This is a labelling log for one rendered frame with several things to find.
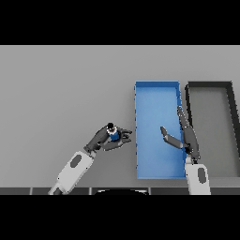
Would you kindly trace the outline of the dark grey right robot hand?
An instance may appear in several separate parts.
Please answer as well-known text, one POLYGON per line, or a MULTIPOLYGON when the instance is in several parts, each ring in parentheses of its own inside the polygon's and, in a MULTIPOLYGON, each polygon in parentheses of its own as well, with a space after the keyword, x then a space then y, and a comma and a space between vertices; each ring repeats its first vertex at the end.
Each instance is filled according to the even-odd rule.
POLYGON ((191 162, 197 164, 201 159, 201 155, 196 133, 186 119, 183 108, 180 105, 177 106, 177 115, 179 117, 180 127, 183 131, 183 140, 180 141, 179 139, 176 139, 173 135, 167 132, 165 127, 160 127, 159 130, 162 134, 163 141, 175 148, 184 149, 190 156, 191 162))

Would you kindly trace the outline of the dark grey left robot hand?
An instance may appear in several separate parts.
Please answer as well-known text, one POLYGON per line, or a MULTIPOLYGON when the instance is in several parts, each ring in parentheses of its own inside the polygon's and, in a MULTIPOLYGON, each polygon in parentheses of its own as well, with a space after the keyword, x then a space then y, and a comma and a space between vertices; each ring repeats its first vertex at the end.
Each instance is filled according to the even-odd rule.
POLYGON ((101 128, 93 137, 93 139, 83 148, 88 154, 93 151, 103 149, 104 151, 110 151, 121 147, 125 143, 130 142, 129 134, 132 133, 131 130, 123 129, 117 127, 120 139, 113 142, 107 133, 107 127, 101 128))

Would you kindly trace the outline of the dark grey bin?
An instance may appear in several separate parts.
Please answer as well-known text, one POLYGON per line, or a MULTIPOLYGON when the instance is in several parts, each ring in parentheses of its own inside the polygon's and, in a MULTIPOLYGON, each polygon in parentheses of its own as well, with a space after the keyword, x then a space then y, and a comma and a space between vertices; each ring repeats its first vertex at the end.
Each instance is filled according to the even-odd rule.
POLYGON ((187 116, 210 177, 240 177, 240 121, 232 82, 188 82, 187 116))

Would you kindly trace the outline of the blue bin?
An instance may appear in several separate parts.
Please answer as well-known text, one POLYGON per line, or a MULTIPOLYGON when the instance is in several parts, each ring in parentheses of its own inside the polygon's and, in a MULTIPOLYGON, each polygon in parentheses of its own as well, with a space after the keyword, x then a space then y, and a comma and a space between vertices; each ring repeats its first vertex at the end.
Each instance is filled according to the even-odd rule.
POLYGON ((136 81, 135 145, 138 180, 186 178, 184 149, 164 142, 160 128, 183 140, 177 107, 182 105, 179 81, 136 81))

